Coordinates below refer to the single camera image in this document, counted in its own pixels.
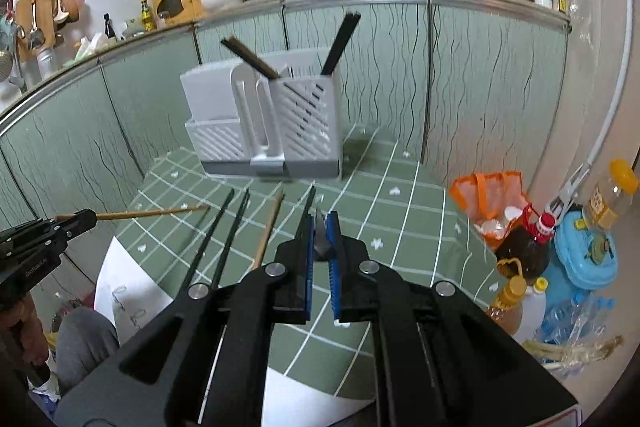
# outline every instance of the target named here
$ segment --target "hand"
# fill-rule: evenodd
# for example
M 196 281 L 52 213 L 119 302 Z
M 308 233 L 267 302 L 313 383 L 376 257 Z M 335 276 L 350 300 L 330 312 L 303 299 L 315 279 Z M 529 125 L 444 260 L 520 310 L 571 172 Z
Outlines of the hand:
M 0 312 L 0 328 L 11 328 L 22 321 L 20 341 L 24 348 L 22 358 L 25 362 L 42 365 L 49 358 L 49 344 L 42 330 L 42 323 L 36 313 L 31 294 L 18 302 L 9 311 Z

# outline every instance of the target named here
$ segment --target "blue plastic container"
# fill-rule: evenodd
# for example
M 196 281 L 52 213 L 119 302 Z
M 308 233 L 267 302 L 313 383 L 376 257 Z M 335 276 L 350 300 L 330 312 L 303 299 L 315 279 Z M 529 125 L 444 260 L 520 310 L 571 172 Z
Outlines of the blue plastic container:
M 588 294 L 608 286 L 618 274 L 618 254 L 613 238 L 607 235 L 612 255 L 607 255 L 601 264 L 595 264 L 589 256 L 593 234 L 588 230 L 576 230 L 574 223 L 578 219 L 582 219 L 581 212 L 568 212 L 551 243 L 551 260 L 542 274 L 549 283 L 547 310 L 576 293 Z

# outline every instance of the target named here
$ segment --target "white dish rack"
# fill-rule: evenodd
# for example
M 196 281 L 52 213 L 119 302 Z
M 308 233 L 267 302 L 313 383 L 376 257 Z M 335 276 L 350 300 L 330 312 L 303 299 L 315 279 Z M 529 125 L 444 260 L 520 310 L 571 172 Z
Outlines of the white dish rack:
M 180 76 L 191 120 L 185 124 L 213 176 L 336 178 L 342 163 L 340 73 L 316 74 L 328 49 L 261 55 L 280 78 L 268 80 L 239 59 Z

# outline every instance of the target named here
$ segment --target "cutting board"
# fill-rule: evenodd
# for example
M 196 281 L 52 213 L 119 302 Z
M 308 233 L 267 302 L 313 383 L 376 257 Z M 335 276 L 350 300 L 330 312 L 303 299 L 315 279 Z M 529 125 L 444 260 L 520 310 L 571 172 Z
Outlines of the cutting board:
M 31 31 L 31 0 L 19 0 L 15 7 L 15 20 L 24 28 L 24 38 L 18 39 L 18 55 L 22 60 L 35 57 L 42 50 L 53 47 L 56 42 L 56 33 L 53 24 L 53 10 L 51 0 L 36 0 L 36 21 L 38 28 L 44 32 L 44 46 L 29 51 L 27 40 Z

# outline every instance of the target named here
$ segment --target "white cable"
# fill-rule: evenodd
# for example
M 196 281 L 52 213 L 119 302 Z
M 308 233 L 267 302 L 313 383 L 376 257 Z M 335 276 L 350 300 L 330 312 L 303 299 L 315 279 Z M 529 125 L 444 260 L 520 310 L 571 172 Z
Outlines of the white cable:
M 611 122 L 613 121 L 613 117 L 616 115 L 618 110 L 618 105 L 620 105 L 620 98 L 622 96 L 622 90 L 625 87 L 626 80 L 626 72 L 629 67 L 629 54 L 631 52 L 631 35 L 633 30 L 633 13 L 634 13 L 634 0 L 626 0 L 626 26 L 625 26 L 625 42 L 622 48 L 622 60 L 620 60 L 620 70 L 618 71 L 618 79 L 616 81 L 616 89 L 613 92 L 613 97 L 611 99 L 611 104 L 609 105 L 609 111 L 607 111 L 607 116 L 604 119 L 604 123 L 602 124 L 602 128 L 600 130 L 600 134 L 593 144 L 593 148 L 591 152 L 587 156 L 587 166 L 591 168 L 593 166 L 594 161 L 596 160 L 598 154 L 600 153 L 600 149 L 602 148 L 602 143 L 604 139 L 607 137 L 607 133 L 609 132 L 609 128 L 611 127 Z

